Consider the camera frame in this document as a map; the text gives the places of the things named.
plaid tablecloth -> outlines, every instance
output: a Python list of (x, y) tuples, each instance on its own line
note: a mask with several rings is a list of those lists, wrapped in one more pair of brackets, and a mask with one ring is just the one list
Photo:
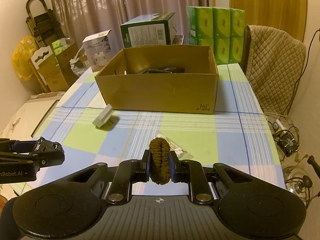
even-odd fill
[[(214, 115), (115, 111), (101, 129), (92, 121), (105, 107), (89, 70), (66, 92), (35, 139), (63, 145), (63, 165), (41, 169), (37, 180), (18, 184), (20, 192), (44, 185), (97, 162), (117, 166), (140, 159), (159, 132), (204, 166), (221, 162), (284, 188), (283, 174), (268, 123), (238, 64), (220, 65)], [(188, 194), (188, 185), (136, 183), (133, 194)]]

window curtain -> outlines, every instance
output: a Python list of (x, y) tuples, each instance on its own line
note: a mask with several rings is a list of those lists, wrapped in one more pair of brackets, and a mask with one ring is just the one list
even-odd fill
[(113, 51), (123, 48), (120, 25), (139, 15), (175, 12), (178, 34), (188, 36), (186, 5), (207, 6), (208, 0), (52, 0), (63, 32), (80, 47), (93, 33), (112, 29)]

cooling fan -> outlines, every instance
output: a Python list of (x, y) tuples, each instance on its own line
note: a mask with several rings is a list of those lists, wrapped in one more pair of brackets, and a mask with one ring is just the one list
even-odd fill
[(283, 133), (279, 137), (277, 144), (287, 157), (296, 152), (299, 148), (298, 142), (290, 132)]

beige quilted fabric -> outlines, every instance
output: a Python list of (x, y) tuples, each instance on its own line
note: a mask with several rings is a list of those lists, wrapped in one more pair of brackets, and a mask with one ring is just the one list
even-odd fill
[(300, 76), (305, 45), (276, 28), (256, 25), (249, 28), (247, 79), (264, 112), (281, 114)]

metal screw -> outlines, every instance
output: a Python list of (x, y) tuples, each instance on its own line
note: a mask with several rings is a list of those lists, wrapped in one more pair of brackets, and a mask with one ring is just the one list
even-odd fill
[(196, 199), (205, 202), (211, 200), (211, 196), (207, 193), (201, 193), (196, 196)]
[(108, 199), (110, 199), (111, 201), (120, 201), (123, 200), (124, 196), (122, 194), (119, 193), (114, 193), (108, 196)]

